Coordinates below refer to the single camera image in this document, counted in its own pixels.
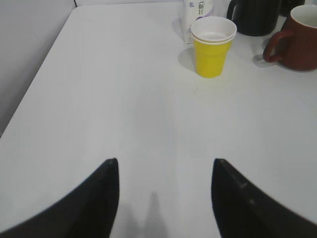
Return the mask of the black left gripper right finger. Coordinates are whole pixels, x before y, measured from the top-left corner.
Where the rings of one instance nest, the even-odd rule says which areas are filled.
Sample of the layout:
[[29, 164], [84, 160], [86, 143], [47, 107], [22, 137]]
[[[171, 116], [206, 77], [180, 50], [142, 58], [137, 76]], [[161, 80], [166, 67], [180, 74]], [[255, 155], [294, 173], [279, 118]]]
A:
[[211, 201], [223, 238], [315, 238], [316, 224], [278, 203], [225, 159], [213, 162]]

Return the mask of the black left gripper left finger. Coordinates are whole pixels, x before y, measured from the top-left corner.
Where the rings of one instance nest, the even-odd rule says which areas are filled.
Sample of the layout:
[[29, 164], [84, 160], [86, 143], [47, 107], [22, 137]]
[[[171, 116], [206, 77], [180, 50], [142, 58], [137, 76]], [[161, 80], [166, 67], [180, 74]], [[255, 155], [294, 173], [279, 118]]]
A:
[[23, 223], [1, 232], [2, 238], [108, 238], [119, 204], [119, 166], [105, 160], [63, 199]]

